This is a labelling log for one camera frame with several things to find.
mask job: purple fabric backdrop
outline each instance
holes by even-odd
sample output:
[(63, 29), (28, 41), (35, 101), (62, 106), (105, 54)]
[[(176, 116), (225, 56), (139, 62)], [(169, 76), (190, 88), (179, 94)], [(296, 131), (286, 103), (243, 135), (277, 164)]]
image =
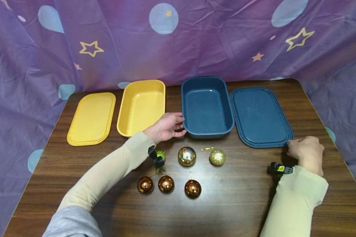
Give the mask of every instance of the purple fabric backdrop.
[(356, 1), (0, 0), (0, 236), (69, 95), (135, 80), (297, 78), (356, 177), (354, 60)]

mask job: yellow container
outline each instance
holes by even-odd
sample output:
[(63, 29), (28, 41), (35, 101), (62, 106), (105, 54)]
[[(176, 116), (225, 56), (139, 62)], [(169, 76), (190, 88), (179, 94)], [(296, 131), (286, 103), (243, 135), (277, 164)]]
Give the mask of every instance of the yellow container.
[(165, 84), (160, 80), (132, 82), (124, 89), (117, 131), (131, 137), (153, 125), (165, 113)]
[(116, 97), (109, 92), (89, 94), (76, 108), (67, 133), (67, 142), (73, 146), (96, 145), (103, 142), (111, 129)]

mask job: blue lid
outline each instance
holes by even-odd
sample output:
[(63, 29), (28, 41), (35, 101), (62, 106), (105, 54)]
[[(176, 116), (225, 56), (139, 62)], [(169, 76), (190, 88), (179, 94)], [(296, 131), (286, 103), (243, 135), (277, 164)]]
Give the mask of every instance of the blue lid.
[(277, 97), (265, 87), (239, 88), (230, 94), (240, 139), (254, 148), (283, 147), (293, 130)]

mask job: wood grain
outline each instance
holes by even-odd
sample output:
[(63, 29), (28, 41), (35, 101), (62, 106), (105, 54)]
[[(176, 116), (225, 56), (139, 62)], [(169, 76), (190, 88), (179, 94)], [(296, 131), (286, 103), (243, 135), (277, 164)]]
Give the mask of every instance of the wood grain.
[[(286, 79), (227, 85), (229, 92), (240, 87), (271, 89), (295, 137), (314, 135), (320, 139), (325, 145), (324, 177), (330, 187), (323, 205), (315, 209), (312, 236), (356, 237), (356, 182), (300, 84)], [(84, 147), (68, 145), (66, 135), (79, 100), (89, 93), (70, 97), (13, 214), (6, 237), (41, 236), (65, 193), (90, 167), (126, 141), (116, 130), (123, 91), (113, 93), (116, 107), (109, 137), (99, 145)], [(180, 87), (166, 88), (166, 111), (181, 111)], [(197, 153), (196, 164), (188, 168), (177, 161), (178, 150), (184, 143)], [(226, 153), (222, 167), (212, 166), (209, 152), (200, 151), (209, 146)], [(154, 174), (150, 160), (146, 160), (94, 208), (93, 216), (104, 236), (258, 236), (277, 181), (266, 173), (267, 166), (271, 162), (295, 164), (283, 148), (246, 146), (236, 127), (218, 140), (186, 136), (163, 142), (158, 148), (166, 151), (166, 173), (173, 177), (175, 190), (168, 195), (158, 189), (150, 195), (138, 193), (138, 179)], [(190, 170), (202, 186), (202, 194), (195, 200), (184, 194)], [(152, 177), (155, 184), (161, 175)]]

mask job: gold glitter ornament ball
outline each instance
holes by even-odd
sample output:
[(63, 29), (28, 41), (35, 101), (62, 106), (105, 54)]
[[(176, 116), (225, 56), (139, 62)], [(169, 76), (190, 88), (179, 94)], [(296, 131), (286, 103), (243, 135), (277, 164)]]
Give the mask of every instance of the gold glitter ornament ball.
[(223, 165), (225, 163), (225, 153), (222, 150), (213, 150), (210, 154), (210, 162), (216, 166)]
[(168, 175), (161, 177), (160, 181), (158, 181), (158, 189), (164, 194), (172, 192), (174, 189), (174, 180)]
[(195, 164), (195, 150), (189, 146), (182, 147), (178, 152), (178, 161), (181, 165), (190, 166)]
[(154, 189), (154, 184), (153, 184), (153, 180), (150, 177), (144, 176), (140, 180), (138, 180), (137, 190), (141, 194), (150, 194), (153, 191), (153, 189)]
[(201, 185), (198, 181), (190, 179), (185, 185), (185, 194), (189, 198), (197, 198), (201, 193)]

